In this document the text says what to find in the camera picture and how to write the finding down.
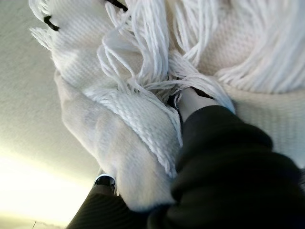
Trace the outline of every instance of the white yarn tassel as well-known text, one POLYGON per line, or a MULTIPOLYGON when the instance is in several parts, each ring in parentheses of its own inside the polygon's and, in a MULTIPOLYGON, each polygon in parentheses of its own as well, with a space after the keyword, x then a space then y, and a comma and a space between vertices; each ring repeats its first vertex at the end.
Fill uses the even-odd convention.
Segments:
POLYGON ((50 15, 50 0, 29 0, 29 6, 36 18, 43 21, 45 15, 50 15))
POLYGON ((184 58, 195 67, 218 24, 216 0, 178 0, 169 2, 173 12, 173 31, 184 58))
POLYGON ((240 65, 216 76, 241 90, 285 93, 305 87, 305 20, 303 0, 233 0, 233 9, 249 14, 256 44, 240 65))
POLYGON ((102 70, 118 83, 121 91, 152 96, 145 86, 167 80, 169 38, 165 4, 163 0, 130 0, 127 5, 129 10, 120 15, 122 21, 118 25, 113 6, 106 4, 117 28, 104 36, 98 57, 102 70), (140 69, 131 62, 131 53, 142 61, 140 69))
POLYGON ((31 34, 36 40, 48 50, 52 50, 52 35, 50 29, 30 28, 31 34))
POLYGON ((213 77, 200 74, 198 70, 194 68, 191 63, 185 60, 177 51, 170 53, 169 74, 179 79, 173 81, 173 83, 179 84, 176 92, 190 86, 195 87, 207 93, 219 102, 219 104, 235 113, 232 101, 222 86, 213 77))

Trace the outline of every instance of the white knit sweater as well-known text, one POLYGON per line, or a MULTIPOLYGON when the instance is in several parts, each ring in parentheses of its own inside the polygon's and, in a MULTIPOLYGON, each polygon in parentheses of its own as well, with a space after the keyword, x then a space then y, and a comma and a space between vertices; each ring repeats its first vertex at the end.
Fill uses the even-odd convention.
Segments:
POLYGON ((232 98, 240 118, 304 167, 302 0, 127 0, 127 13, 103 0, 29 2, 60 28, 32 34, 57 68, 63 122, 132 210, 173 202, 182 143, 165 104, 189 86, 234 112, 232 98))

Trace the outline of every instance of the white yarn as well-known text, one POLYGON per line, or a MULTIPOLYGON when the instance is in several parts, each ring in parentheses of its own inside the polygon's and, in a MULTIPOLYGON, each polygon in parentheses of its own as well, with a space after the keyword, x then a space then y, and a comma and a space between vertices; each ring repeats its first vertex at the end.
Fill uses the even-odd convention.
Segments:
POLYGON ((123 12, 101 0, 29 1, 41 21, 45 15, 52 15, 51 22, 60 27, 58 32, 33 29, 32 33, 51 50, 60 72, 58 81, 71 85, 70 91, 67 86, 61 87, 60 92, 62 110, 67 114, 64 123, 105 172, 119 177, 120 193, 133 210, 154 206, 156 196, 166 192, 158 203, 170 196, 165 181, 175 176, 174 159, 182 143, 178 114, 165 105, 170 95, 194 86, 234 111, 217 79, 237 88, 265 93, 304 87, 304 51, 298 49, 304 41, 298 9, 302 8, 301 2, 168 0, 165 4, 164 0, 127 0, 128 11, 123 12), (213 53, 215 46, 222 50, 218 47, 222 42, 211 46, 229 12, 239 17, 245 31, 253 31, 253 48, 245 60, 220 67, 212 74, 201 74, 203 57, 213 53), (279 26, 285 34, 280 34, 279 26), (75 94, 73 103, 64 98, 69 98, 69 93, 75 94), (100 116, 108 113, 109 118, 111 112, 112 123, 100 116), (98 128, 101 122, 107 133, 98 128), (125 150, 119 148, 118 142, 109 142, 116 136, 112 126, 118 125, 115 130, 128 132, 122 122, 139 137, 141 149, 146 148, 151 155, 139 155, 142 150, 133 152, 133 142, 126 142, 128 138, 124 138, 129 145, 125 150), (139 169, 139 164, 145 164, 140 158, 149 158, 151 163, 146 177, 153 177, 154 168, 162 166, 164 171, 158 171, 158 175, 164 182, 158 190, 157 186, 143 186, 141 192, 146 195, 138 200, 137 187, 131 186, 139 182, 134 176, 137 173, 132 171, 132 165, 128 166, 124 172, 130 169, 133 176, 129 177, 131 182, 122 184, 120 169, 127 166, 120 163, 134 160, 139 169))
POLYGON ((219 2, 214 0, 171 1, 173 31, 183 57, 195 67, 218 24, 219 2))
POLYGON ((36 38, 36 40, 48 50, 52 50, 52 36, 50 28, 30 28, 31 35, 36 38))

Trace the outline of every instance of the white fringe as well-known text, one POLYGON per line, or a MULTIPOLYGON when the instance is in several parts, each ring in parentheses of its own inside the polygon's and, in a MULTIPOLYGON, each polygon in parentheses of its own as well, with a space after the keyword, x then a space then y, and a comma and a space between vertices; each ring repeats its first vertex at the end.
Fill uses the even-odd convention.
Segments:
POLYGON ((243 63, 217 72, 218 79, 235 88, 257 93, 285 93, 304 88, 302 0, 231 2, 237 12, 251 15, 257 43, 243 63))
POLYGON ((50 13, 50 0, 29 0, 29 6, 36 18, 43 22, 43 18, 50 13))
POLYGON ((50 29, 30 28, 31 34, 36 40, 48 50, 52 50, 52 35, 50 29))
POLYGON ((219 1, 170 1, 173 32, 184 58, 195 67, 218 25, 219 1))

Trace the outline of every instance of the white scarf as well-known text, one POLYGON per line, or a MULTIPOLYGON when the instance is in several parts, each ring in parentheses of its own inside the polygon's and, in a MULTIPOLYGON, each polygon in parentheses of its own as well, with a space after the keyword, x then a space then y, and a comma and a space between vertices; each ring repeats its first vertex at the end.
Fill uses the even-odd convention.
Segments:
POLYGON ((234 112, 230 96, 305 165, 302 0, 127 0, 126 13, 103 0, 29 3, 59 26, 31 31, 51 51, 63 121, 132 210, 173 202, 182 141, 165 104, 189 86, 234 112))

